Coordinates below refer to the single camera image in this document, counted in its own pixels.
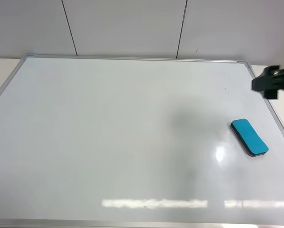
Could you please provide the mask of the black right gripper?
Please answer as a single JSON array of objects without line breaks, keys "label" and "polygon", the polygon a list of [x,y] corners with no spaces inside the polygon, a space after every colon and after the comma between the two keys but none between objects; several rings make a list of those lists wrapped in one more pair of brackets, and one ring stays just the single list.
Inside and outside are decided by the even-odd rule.
[{"label": "black right gripper", "polygon": [[263,92],[263,98],[277,100],[278,90],[284,90],[284,68],[280,65],[266,67],[251,83],[252,90]]}]

